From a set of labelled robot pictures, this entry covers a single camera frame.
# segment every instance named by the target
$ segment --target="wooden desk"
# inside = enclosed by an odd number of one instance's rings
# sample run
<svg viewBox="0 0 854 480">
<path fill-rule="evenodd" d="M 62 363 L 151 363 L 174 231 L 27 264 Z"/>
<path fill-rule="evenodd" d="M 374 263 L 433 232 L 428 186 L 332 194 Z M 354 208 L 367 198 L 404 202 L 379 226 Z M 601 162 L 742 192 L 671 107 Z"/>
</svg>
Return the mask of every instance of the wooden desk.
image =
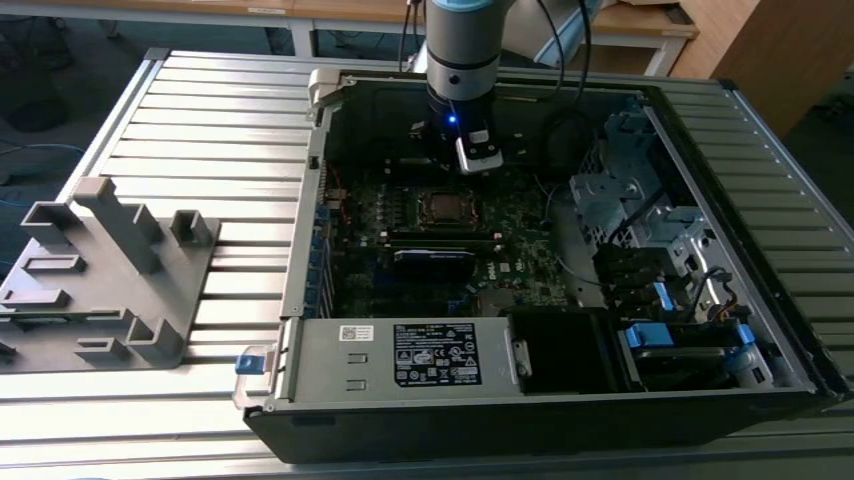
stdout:
<svg viewBox="0 0 854 480">
<path fill-rule="evenodd" d="M 314 57 L 315 32 L 400 33 L 404 0 L 0 0 L 0 12 L 19 15 L 167 23 L 279 27 L 291 30 L 296 56 Z M 667 75 L 694 25 L 670 21 L 658 6 L 618 4 L 594 22 L 595 46 L 653 49 L 646 75 Z"/>
</svg>

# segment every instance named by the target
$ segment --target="warning symbols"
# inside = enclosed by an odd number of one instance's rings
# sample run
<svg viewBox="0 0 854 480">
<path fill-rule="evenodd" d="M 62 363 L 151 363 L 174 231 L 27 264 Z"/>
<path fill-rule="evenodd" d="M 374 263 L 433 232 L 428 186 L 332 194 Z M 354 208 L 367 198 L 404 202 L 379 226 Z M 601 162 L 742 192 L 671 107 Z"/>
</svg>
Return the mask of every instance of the warning symbols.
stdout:
<svg viewBox="0 0 854 480">
<path fill-rule="evenodd" d="M 410 350 L 398 350 L 398 365 L 412 364 L 412 352 Z"/>
<path fill-rule="evenodd" d="M 400 387 L 481 385 L 473 323 L 395 325 L 394 331 Z"/>
</svg>

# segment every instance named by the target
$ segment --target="black cable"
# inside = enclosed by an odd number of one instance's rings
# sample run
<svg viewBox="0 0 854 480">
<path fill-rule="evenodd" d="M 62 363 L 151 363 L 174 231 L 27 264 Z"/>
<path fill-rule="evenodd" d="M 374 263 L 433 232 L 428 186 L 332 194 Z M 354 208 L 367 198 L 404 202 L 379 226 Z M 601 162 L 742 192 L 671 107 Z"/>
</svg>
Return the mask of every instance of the black cable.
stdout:
<svg viewBox="0 0 854 480">
<path fill-rule="evenodd" d="M 406 46 L 407 27 L 410 26 L 410 14 L 412 5 L 406 4 L 406 17 L 403 18 L 403 32 L 400 33 L 400 43 L 398 44 L 398 72 L 403 72 L 403 47 Z"/>
<path fill-rule="evenodd" d="M 706 270 L 706 273 L 703 273 L 703 276 L 699 279 L 699 283 L 694 287 L 694 295 L 691 297 L 691 303 L 689 305 L 687 310 L 685 311 L 686 321 L 691 319 L 691 317 L 694 316 L 694 313 L 697 312 L 697 306 L 699 305 L 699 297 L 703 295 L 703 288 L 706 286 L 706 282 L 709 281 L 711 276 L 718 272 L 726 273 L 726 269 L 715 265 L 709 270 Z"/>
<path fill-rule="evenodd" d="M 573 108 L 578 107 L 587 86 L 587 74 L 590 73 L 590 51 L 593 50 L 593 27 L 590 25 L 590 12 L 587 11 L 587 1 L 581 0 L 579 8 L 582 10 L 582 23 L 585 24 L 585 66 L 582 67 L 582 77 L 578 80 L 578 91 L 573 100 Z"/>
<path fill-rule="evenodd" d="M 558 35 L 558 29 L 555 28 L 555 22 L 551 19 L 551 13 L 549 13 L 549 9 L 546 8 L 546 4 L 543 0 L 537 0 L 537 4 L 539 5 L 539 9 L 543 11 L 543 15 L 546 15 L 546 20 L 549 21 L 549 28 L 551 29 L 551 38 L 554 39 L 555 46 L 558 47 L 558 66 L 561 68 L 561 73 L 558 73 L 558 83 L 555 84 L 554 91 L 542 98 L 538 98 L 538 101 L 545 102 L 551 100 L 559 93 L 563 88 L 563 79 L 566 76 L 566 58 L 563 57 L 563 45 L 561 45 L 561 35 Z"/>
<path fill-rule="evenodd" d="M 418 0 L 415 1 L 415 8 L 412 9 L 412 37 L 415 37 L 415 46 L 418 47 L 418 51 L 422 50 L 422 42 L 418 39 Z"/>
<path fill-rule="evenodd" d="M 658 199 L 662 198 L 663 196 L 665 196 L 665 187 L 659 188 L 655 191 L 655 193 L 650 195 L 650 197 L 643 201 L 638 209 L 631 213 L 631 215 L 629 215 L 626 219 L 622 222 L 619 222 L 619 225 L 609 235 L 609 239 L 605 241 L 605 243 L 611 243 L 614 241 L 614 239 L 617 238 L 617 235 L 619 235 L 621 232 L 626 231 L 629 227 L 631 227 L 631 225 L 638 221 L 641 216 L 650 211 L 650 209 L 655 205 L 655 202 L 658 202 Z"/>
</svg>

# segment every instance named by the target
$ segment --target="black plastic component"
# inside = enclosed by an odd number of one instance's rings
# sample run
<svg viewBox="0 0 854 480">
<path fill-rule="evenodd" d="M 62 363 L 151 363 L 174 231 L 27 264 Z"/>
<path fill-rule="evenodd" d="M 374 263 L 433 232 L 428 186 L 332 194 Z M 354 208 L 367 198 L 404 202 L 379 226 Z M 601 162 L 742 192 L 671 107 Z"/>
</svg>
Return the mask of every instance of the black plastic component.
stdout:
<svg viewBox="0 0 854 480">
<path fill-rule="evenodd" d="M 617 393 L 630 390 L 618 321 L 607 310 L 574 307 L 509 309 L 513 339 L 527 343 L 527 394 Z"/>
<path fill-rule="evenodd" d="M 400 250 L 394 253 L 392 270 L 402 281 L 463 283 L 475 273 L 475 255 L 469 252 Z"/>
<path fill-rule="evenodd" d="M 738 85 L 735 84 L 735 80 L 733 80 L 731 78 L 719 78 L 718 83 L 721 84 L 721 87 L 723 87 L 725 90 L 729 90 L 729 91 L 741 90 L 738 88 Z"/>
<path fill-rule="evenodd" d="M 605 300 L 622 316 L 659 318 L 663 314 L 654 282 L 678 279 L 666 248 L 630 248 L 602 244 L 593 257 L 599 279 L 606 287 Z M 677 300 L 681 291 L 671 291 Z"/>
<path fill-rule="evenodd" d="M 491 232 L 387 232 L 386 245 L 392 249 L 424 248 L 491 254 L 501 245 L 501 238 Z"/>
</svg>

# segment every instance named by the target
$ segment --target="blue drive latch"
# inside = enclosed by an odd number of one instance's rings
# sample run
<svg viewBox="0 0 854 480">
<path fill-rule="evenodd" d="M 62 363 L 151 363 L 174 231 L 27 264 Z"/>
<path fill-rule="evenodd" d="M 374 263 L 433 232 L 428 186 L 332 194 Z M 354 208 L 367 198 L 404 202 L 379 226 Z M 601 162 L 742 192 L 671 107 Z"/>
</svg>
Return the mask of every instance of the blue drive latch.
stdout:
<svg viewBox="0 0 854 480">
<path fill-rule="evenodd" d="M 630 348 L 673 347 L 674 341 L 666 323 L 635 323 L 626 329 Z"/>
<path fill-rule="evenodd" d="M 238 375 L 263 375 L 264 361 L 264 355 L 238 355 L 238 361 L 235 362 L 235 373 Z"/>
<path fill-rule="evenodd" d="M 653 286 L 655 287 L 658 298 L 662 301 L 662 308 L 669 312 L 674 311 L 677 307 L 673 303 L 673 299 L 670 298 L 670 293 L 667 292 L 667 286 L 665 285 L 665 282 L 655 282 L 653 283 Z"/>
</svg>

